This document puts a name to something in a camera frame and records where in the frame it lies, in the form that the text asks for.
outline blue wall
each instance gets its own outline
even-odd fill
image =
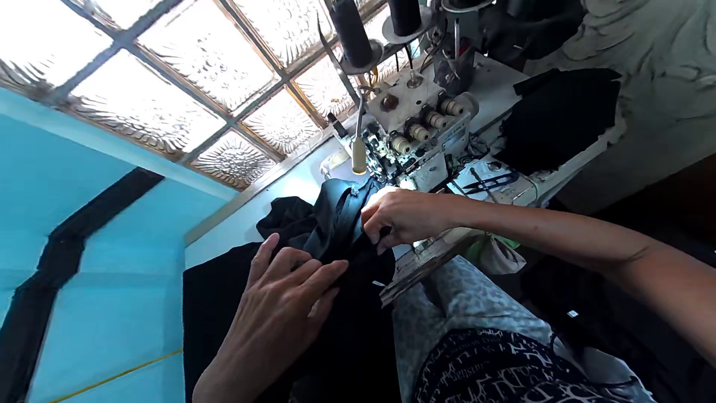
[[[47,235],[136,167],[2,113],[0,319],[12,290],[37,268]],[[75,133],[97,134],[72,124]],[[221,191],[212,193],[165,179],[87,240],[79,274],[55,303],[30,402],[62,397],[181,348],[183,235],[226,202]],[[181,358],[68,402],[179,402]]]
[[[47,235],[134,166],[0,115],[0,314]]]

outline leg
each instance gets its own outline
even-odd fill
[[[549,345],[552,330],[461,256],[431,276],[447,316],[443,334],[456,328],[497,328]]]
[[[416,284],[393,302],[393,337],[400,396],[404,403],[412,397],[415,382],[425,357],[442,337],[445,314],[425,296],[422,284]]]

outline left hand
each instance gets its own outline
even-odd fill
[[[194,388],[194,402],[252,402],[316,340],[338,293],[326,290],[348,262],[322,265],[290,247],[270,262],[278,243],[272,234],[251,261],[236,315]]]

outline right hand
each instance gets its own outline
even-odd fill
[[[378,255],[401,244],[434,237],[446,229],[459,227],[459,216],[454,195],[423,193],[386,186],[370,197],[361,210],[363,230],[373,244],[378,244]],[[392,231],[380,239],[380,230],[391,227]]]

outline fabric pile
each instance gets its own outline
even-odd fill
[[[346,259],[349,268],[316,343],[269,387],[259,402],[398,402],[392,319],[381,309],[381,286],[395,271],[392,251],[381,256],[362,232],[360,210],[381,183],[359,185],[330,179],[315,206],[298,197],[275,199],[256,224],[279,246],[305,250],[323,263]],[[260,242],[227,253],[184,272],[184,374],[186,401],[226,335],[246,286],[251,259]]]
[[[522,99],[502,123],[495,155],[525,175],[552,171],[614,126],[621,75],[610,69],[549,70],[514,85]]]

